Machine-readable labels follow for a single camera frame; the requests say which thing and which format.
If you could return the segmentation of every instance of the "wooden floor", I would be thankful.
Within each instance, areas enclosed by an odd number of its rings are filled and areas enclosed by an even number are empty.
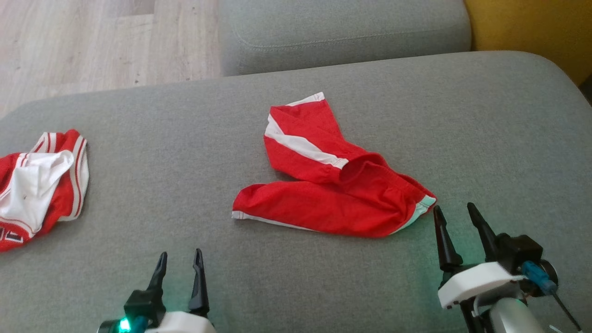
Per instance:
[[[0,117],[47,97],[219,76],[217,0],[0,0]]]

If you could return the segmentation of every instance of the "gray couch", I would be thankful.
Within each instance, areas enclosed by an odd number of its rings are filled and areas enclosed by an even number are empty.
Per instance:
[[[462,0],[220,0],[226,76],[464,52]]]
[[[466,52],[263,73],[37,101],[0,121],[0,153],[43,131],[89,142],[83,213],[0,255],[0,332],[94,332],[123,314],[169,253],[164,303],[184,310],[204,251],[219,332],[465,332],[440,308],[432,218],[384,239],[234,221],[240,189],[283,176],[262,135],[269,106],[324,91],[351,142],[439,198],[466,262],[484,254],[465,205],[526,233],[559,272],[584,330],[592,265],[592,108],[553,63]],[[572,329],[550,298],[543,325]]]

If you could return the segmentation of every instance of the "green led light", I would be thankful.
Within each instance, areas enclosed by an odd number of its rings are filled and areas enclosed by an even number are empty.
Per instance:
[[[119,321],[119,332],[127,333],[129,331],[131,331],[130,321],[128,321],[127,318],[123,318]]]

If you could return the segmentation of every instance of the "red and white shorts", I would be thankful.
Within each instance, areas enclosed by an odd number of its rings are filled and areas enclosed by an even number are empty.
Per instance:
[[[29,153],[0,159],[0,252],[78,217],[88,185],[86,140],[43,133]]]
[[[385,237],[413,223],[436,197],[381,155],[343,138],[322,92],[271,107],[263,141],[271,166],[300,181],[254,184],[232,217],[319,232]]]

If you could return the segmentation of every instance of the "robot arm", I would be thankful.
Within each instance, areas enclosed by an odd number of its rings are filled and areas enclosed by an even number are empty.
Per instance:
[[[97,333],[216,333],[207,319],[210,304],[201,250],[195,250],[195,279],[189,312],[167,312],[162,303],[162,280],[166,274],[167,258],[166,252],[160,255],[146,290],[131,293],[123,306],[126,317],[104,321]]]
[[[442,307],[452,309],[459,305],[469,333],[543,333],[527,307],[526,296],[553,295],[581,332],[556,294],[557,274],[548,261],[541,259],[543,248],[526,235],[496,235],[474,204],[469,203],[467,208],[485,252],[482,264],[463,265],[446,230],[442,210],[439,206],[434,208],[443,271],[438,290]]]

